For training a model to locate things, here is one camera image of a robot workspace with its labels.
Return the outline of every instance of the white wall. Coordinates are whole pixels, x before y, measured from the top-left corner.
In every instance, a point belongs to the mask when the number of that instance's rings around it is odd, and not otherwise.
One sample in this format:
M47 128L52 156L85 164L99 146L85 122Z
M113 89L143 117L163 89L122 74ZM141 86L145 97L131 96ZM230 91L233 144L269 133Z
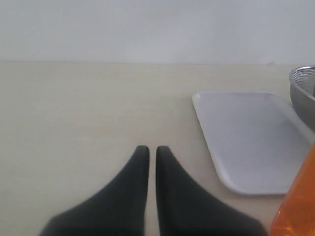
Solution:
M0 0L0 59L315 64L314 0Z

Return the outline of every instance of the orange plastic object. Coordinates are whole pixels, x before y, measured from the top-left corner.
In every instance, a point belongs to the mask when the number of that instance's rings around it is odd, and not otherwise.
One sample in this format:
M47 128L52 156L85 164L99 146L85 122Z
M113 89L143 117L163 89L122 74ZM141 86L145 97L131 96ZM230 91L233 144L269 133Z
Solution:
M315 143L284 197L270 236L315 236Z

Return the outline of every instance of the bowl rim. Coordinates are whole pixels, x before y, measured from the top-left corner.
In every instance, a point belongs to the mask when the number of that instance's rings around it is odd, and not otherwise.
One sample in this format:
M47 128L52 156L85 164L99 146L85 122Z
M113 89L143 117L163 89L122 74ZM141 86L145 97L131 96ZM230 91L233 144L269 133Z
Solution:
M306 92L304 89L302 89L294 80L293 80L293 75L300 70L305 70L305 69L314 69L315 70L315 65L309 65L309 66L302 66L302 67L297 67L295 69L293 69L290 74L289 74L289 79L292 85L294 85L294 87L296 87L298 90L300 90L302 93L304 93L304 95L306 95L308 98L310 98L311 100L313 100L315 102L315 97L312 96L311 94L309 94L308 92Z

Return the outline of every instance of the white tray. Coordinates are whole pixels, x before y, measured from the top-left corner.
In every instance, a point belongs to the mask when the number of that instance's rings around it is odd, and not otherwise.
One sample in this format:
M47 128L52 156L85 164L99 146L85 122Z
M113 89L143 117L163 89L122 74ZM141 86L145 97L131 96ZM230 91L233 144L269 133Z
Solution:
M288 191L315 134L267 92L200 92L193 104L220 180L241 194Z

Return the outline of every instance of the metal bowl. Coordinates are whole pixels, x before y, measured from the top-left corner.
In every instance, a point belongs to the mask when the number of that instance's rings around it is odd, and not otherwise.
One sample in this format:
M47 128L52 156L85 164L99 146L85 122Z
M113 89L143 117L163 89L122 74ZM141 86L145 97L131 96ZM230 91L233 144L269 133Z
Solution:
M289 77L293 108L299 118L315 132L315 66L296 68Z

